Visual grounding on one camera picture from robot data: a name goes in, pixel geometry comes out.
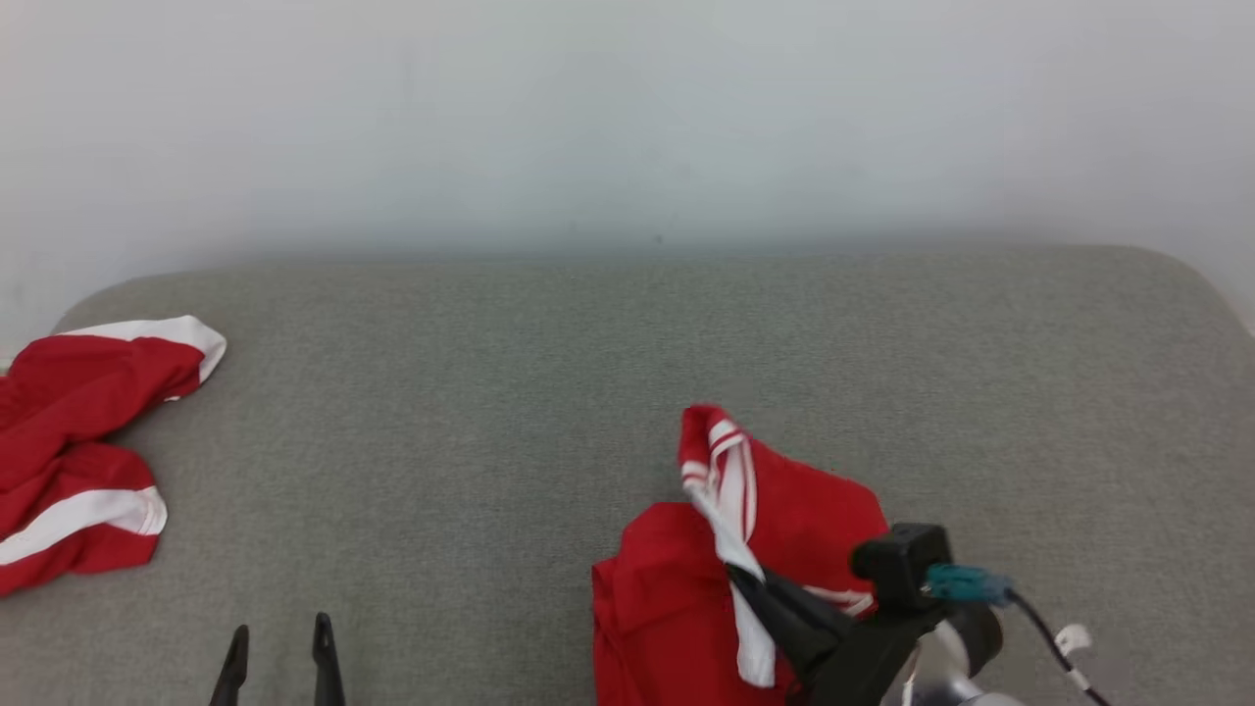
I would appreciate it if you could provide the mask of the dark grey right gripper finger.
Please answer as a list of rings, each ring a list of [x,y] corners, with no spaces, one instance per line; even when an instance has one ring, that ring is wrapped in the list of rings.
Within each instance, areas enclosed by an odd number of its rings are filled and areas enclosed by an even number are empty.
[[[812,630],[847,637],[853,630],[853,617],[797,582],[766,573],[763,626],[771,635],[801,635],[803,630]]]
[[[730,586],[798,678],[811,678],[835,651],[835,609],[797,582],[762,569],[725,566]]]

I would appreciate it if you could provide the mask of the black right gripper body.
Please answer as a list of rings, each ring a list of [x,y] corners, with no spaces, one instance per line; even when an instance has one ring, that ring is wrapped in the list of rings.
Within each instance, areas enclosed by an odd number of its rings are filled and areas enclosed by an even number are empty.
[[[804,705],[878,705],[941,609],[878,611],[846,630],[821,630],[807,645]]]

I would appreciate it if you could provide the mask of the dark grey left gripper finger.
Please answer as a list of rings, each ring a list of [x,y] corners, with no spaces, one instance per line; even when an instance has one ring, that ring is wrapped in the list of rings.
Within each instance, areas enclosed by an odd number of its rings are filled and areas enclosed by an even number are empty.
[[[314,688],[315,706],[344,706],[346,703],[343,673],[335,640],[333,622],[328,613],[315,617],[311,657],[318,666],[318,682]]]
[[[210,706],[236,706],[238,688],[246,683],[248,667],[248,626],[241,624],[233,630],[231,643],[226,652],[220,677],[216,678]]]

